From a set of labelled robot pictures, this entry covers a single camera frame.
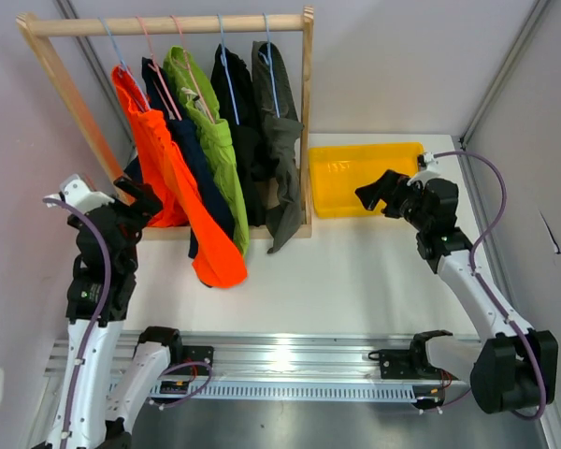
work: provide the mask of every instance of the dark gray garment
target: dark gray garment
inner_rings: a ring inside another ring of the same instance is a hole
[[[266,214],[266,227],[274,238],[268,253],[275,253],[293,236],[302,221],[299,173],[295,166],[295,142],[301,135],[303,124],[297,119],[291,85],[281,53],[275,45],[271,44],[270,47],[280,117],[276,116],[274,107],[270,67],[260,54],[263,53],[267,58],[266,42],[253,42],[252,77],[255,104],[260,112],[270,159],[276,164],[275,177],[279,184],[279,205]]]

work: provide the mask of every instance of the wooden clothing rack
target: wooden clothing rack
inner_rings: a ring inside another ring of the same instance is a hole
[[[304,7],[302,14],[268,15],[270,31],[300,31],[303,33],[302,75],[301,75],[301,122],[303,131],[300,141],[300,185],[301,207],[304,218],[294,237],[311,237],[311,193],[309,186],[308,135],[309,135],[309,94],[311,88],[311,47],[313,40],[313,7]],[[151,35],[177,34],[177,25],[170,17],[143,19]],[[217,16],[178,17],[183,33],[220,33]],[[118,36],[142,35],[143,30],[136,18],[107,19],[110,32]],[[107,31],[98,19],[72,19],[42,21],[31,12],[17,16],[17,25],[46,71],[51,83],[65,102],[81,133],[87,140],[93,154],[111,181],[122,175],[122,168],[112,153],[100,127],[95,121],[79,89],[66,70],[63,61],[50,42],[56,36],[106,36]],[[262,14],[246,16],[223,16],[223,29],[226,33],[264,32],[266,22]],[[122,200],[130,200],[122,193]],[[265,226],[250,229],[252,239],[269,239]],[[188,239],[189,226],[172,228],[146,228],[146,239]]]

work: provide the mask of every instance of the orange pants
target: orange pants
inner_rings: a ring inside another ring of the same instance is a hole
[[[165,207],[154,217],[154,225],[180,225],[189,218],[199,242],[193,266],[200,281],[222,288],[243,282],[247,277],[243,257],[202,204],[194,176],[166,129],[163,113],[150,109],[131,75],[120,66],[114,67],[111,77],[133,129],[143,180]]]

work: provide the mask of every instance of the orange plastic container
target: orange plastic container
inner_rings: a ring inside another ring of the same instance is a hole
[[[413,176],[417,157],[424,152],[418,142],[380,143],[309,149],[309,174],[314,209],[320,218],[378,215],[365,210],[355,189],[376,181],[387,169]]]

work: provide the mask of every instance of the white table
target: white table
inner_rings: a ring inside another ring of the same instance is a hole
[[[311,147],[418,141],[430,152],[453,150],[449,136],[313,134]],[[458,225],[479,230],[456,157],[440,159],[459,186]],[[183,332],[378,336],[448,329],[475,334],[453,293],[416,249],[415,230],[383,217],[322,220],[311,239],[292,239],[268,255],[253,240],[248,279],[229,290],[207,288],[187,257],[189,241],[142,241],[127,330],[172,326]],[[488,266],[483,249],[480,265]]]

